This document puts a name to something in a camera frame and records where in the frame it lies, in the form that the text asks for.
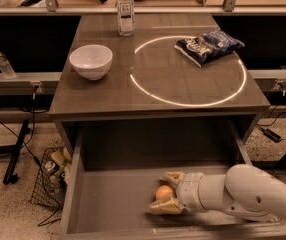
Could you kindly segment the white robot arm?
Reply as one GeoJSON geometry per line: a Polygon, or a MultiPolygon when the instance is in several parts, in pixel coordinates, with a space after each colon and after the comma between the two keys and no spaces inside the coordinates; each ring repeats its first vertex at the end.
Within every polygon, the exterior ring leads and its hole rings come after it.
{"type": "Polygon", "coordinates": [[[178,215],[210,210],[251,221],[286,220],[286,184],[248,164],[224,174],[166,172],[170,192],[149,204],[155,215],[178,215]]]}

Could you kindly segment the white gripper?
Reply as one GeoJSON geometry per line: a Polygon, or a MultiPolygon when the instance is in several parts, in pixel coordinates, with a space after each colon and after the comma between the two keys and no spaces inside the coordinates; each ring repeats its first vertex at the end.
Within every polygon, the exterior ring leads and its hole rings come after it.
{"type": "Polygon", "coordinates": [[[180,171],[165,172],[162,179],[176,188],[176,197],[168,194],[149,205],[150,211],[155,215],[178,215],[183,208],[191,213],[204,213],[199,197],[199,183],[203,173],[184,174],[180,171]]]}

